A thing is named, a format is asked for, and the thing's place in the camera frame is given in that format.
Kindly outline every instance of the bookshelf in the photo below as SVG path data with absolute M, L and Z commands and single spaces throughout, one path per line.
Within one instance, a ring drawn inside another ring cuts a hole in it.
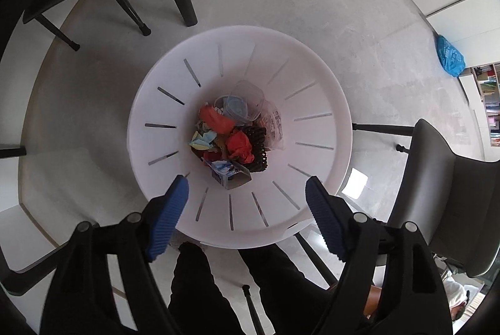
M 473 70 L 488 118 L 491 146 L 500 147 L 500 88 L 498 86 L 500 63 L 474 67 Z

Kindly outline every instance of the blue gripper pad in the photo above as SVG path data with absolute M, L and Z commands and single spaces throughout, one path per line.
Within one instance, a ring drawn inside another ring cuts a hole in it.
M 188 197 L 188 179 L 178 175 L 165 195 L 151 199 L 144 208 L 142 216 L 149 226 L 149 243 L 146 247 L 149 262 L 167 249 Z
M 346 261 L 347 248 L 344 241 L 344 227 L 334 213 L 328 201 L 335 199 L 328 194 L 323 184 L 316 176 L 306 183 L 306 201 L 316 220 L 317 226 L 327 244 L 328 251 L 336 254 L 340 260 Z

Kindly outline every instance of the black pants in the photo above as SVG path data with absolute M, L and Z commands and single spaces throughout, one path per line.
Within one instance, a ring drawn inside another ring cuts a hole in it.
M 179 247 L 168 310 L 183 335 L 241 335 L 238 318 L 222 295 L 207 257 L 195 244 Z M 276 244 L 240 250 L 262 305 L 277 335 L 309 335 L 331 299 L 331 293 L 307 280 Z

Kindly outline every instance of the blue plastic bag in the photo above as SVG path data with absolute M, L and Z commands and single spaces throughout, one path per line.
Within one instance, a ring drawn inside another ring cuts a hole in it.
M 442 35 L 437 37 L 437 57 L 439 57 L 442 68 L 453 77 L 458 77 L 466 68 L 462 53 Z

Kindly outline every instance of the floor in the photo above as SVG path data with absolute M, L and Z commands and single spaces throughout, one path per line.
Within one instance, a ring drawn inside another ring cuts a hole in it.
M 62 29 L 81 49 L 74 52 L 55 41 L 33 89 L 23 128 L 29 155 L 19 166 L 20 197 L 58 243 L 82 219 L 111 224 L 144 207 L 126 148 L 136 91 L 167 50 L 223 25 L 270 27 L 305 43 L 338 78 L 354 122 L 413 125 L 425 118 L 456 153 L 482 157 L 466 98 L 441 68 L 433 30 L 411 0 L 193 0 L 199 23 L 190 28 L 173 0 L 130 2 L 152 29 L 150 36 L 142 36 L 114 0 L 79 0 Z M 351 203 L 382 220 L 391 212 L 406 161 L 395 143 L 408 144 L 408 139 L 353 134 L 347 177 L 355 168 L 368 181 Z M 315 228 L 302 234 L 340 275 L 342 263 L 328 253 Z M 295 238 L 279 245 L 309 279 L 327 287 Z M 207 255 L 243 329 L 253 333 L 239 288 L 252 284 L 247 268 L 235 250 L 209 248 Z M 176 257 L 168 249 L 152 265 L 167 302 Z M 113 282 L 122 288 L 116 273 Z M 258 300 L 255 284 L 252 293 Z M 259 303 L 257 309 L 266 333 L 273 333 Z

